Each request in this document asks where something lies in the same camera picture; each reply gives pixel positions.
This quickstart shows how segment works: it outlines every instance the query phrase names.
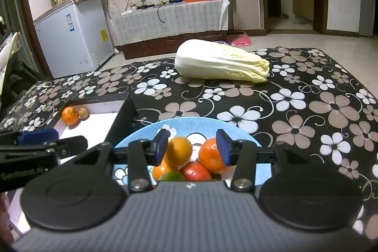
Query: fruit plate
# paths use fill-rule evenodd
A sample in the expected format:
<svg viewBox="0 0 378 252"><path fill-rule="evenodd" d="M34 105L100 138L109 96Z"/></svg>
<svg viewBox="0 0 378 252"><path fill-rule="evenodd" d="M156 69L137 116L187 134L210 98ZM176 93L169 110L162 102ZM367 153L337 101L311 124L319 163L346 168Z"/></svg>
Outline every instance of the fruit plate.
<svg viewBox="0 0 378 252"><path fill-rule="evenodd" d="M171 132L170 139L176 136L187 137L193 145L193 153L190 157L190 161L195 161L198 158L198 152L201 145L208 139L214 138L218 129L223 129L231 139L238 140L250 140L261 146L256 139L247 134L240 128L228 124L223 121L211 119L211 118L200 118L200 117L180 117L169 119L161 122L157 122L139 129L135 133L129 135L124 140L122 140L116 148L126 147L130 142L139 139L150 139L152 140L159 130L166 129ZM114 165L113 178L117 180L120 185L126 185L127 181L127 165L117 164ZM156 182L151 176L152 166L148 166L148 170L151 177L151 182L156 185ZM235 167L228 167L227 170L222 174L222 180L226 181L227 185L230 186L232 176L234 174ZM256 166L256 179L255 184L261 185L267 179L271 177L270 164L260 163Z"/></svg>

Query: wooden drawer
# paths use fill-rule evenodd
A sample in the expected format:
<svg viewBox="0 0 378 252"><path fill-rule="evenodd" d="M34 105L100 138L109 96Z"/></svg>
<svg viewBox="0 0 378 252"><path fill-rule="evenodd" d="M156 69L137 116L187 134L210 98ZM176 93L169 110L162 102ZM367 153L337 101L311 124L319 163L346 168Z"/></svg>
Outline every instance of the wooden drawer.
<svg viewBox="0 0 378 252"><path fill-rule="evenodd" d="M195 39L196 34L179 34L178 36L168 36L165 38L158 38L148 40L148 46L151 49L164 47L164 46L174 46L174 45L181 45L186 40Z"/></svg>
<svg viewBox="0 0 378 252"><path fill-rule="evenodd" d="M226 41L227 40L227 31L207 31L207 32L198 32L196 39L205 40L205 41Z"/></svg>
<svg viewBox="0 0 378 252"><path fill-rule="evenodd" d="M125 59L140 58L153 55L147 44L139 46L126 45L122 50Z"/></svg>

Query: small fruit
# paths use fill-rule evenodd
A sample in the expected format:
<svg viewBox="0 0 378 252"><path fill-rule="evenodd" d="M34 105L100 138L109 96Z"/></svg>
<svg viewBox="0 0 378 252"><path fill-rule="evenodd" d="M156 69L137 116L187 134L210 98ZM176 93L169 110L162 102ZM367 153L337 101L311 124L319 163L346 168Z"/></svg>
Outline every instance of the small fruit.
<svg viewBox="0 0 378 252"><path fill-rule="evenodd" d="M160 177L159 181L161 180L167 180L170 182L185 182L185 177L178 172L167 172Z"/></svg>
<svg viewBox="0 0 378 252"><path fill-rule="evenodd" d="M169 144L165 153L165 159L171 165L183 165L192 155L192 144L185 137L175 137Z"/></svg>
<svg viewBox="0 0 378 252"><path fill-rule="evenodd" d="M85 120L89 117L89 112L86 108L82 107L79 109L79 118Z"/></svg>
<svg viewBox="0 0 378 252"><path fill-rule="evenodd" d="M79 113L73 107L66 107L62 112L62 120L68 126L76 125L79 122Z"/></svg>
<svg viewBox="0 0 378 252"><path fill-rule="evenodd" d="M215 138L205 141L198 153L198 158L200 164L211 174L221 174L226 169L226 165L220 157Z"/></svg>
<svg viewBox="0 0 378 252"><path fill-rule="evenodd" d="M152 178L157 182L164 173L173 171L178 171L178 167L171 166L163 159L160 166L152 168Z"/></svg>
<svg viewBox="0 0 378 252"><path fill-rule="evenodd" d="M211 174L201 164L191 161L185 167L181 168L179 172L189 182L199 182L201 180L211 180Z"/></svg>

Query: metal screw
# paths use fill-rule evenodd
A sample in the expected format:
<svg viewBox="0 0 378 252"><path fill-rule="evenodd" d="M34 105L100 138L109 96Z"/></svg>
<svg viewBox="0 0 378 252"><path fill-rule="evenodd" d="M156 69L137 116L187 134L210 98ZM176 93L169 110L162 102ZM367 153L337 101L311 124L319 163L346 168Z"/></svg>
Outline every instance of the metal screw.
<svg viewBox="0 0 378 252"><path fill-rule="evenodd" d="M238 189L246 189L252 186L252 182L246 178L239 178L235 180L234 186Z"/></svg>
<svg viewBox="0 0 378 252"><path fill-rule="evenodd" d="M148 186L148 180L144 178L138 178L133 180L130 185L135 189L144 189Z"/></svg>

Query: tangerine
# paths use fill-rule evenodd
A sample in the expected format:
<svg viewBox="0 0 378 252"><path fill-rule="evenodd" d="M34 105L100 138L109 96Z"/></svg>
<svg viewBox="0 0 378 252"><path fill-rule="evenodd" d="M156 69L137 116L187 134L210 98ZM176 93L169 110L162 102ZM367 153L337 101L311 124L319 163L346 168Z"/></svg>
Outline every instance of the tangerine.
<svg viewBox="0 0 378 252"><path fill-rule="evenodd" d="M211 174L221 174L226 169L217 148L215 138L206 140L198 153L199 163L203 165Z"/></svg>
<svg viewBox="0 0 378 252"><path fill-rule="evenodd" d="M169 141L164 159L174 166L184 165L192 155L193 146L185 137L174 137Z"/></svg>
<svg viewBox="0 0 378 252"><path fill-rule="evenodd" d="M178 171L178 167L170 165L165 159L163 159L160 166L152 168L151 173L152 178L157 182L163 174L175 171Z"/></svg>
<svg viewBox="0 0 378 252"><path fill-rule="evenodd" d="M73 107L66 107L62 112L62 120L68 126L76 125L79 122L79 113Z"/></svg>

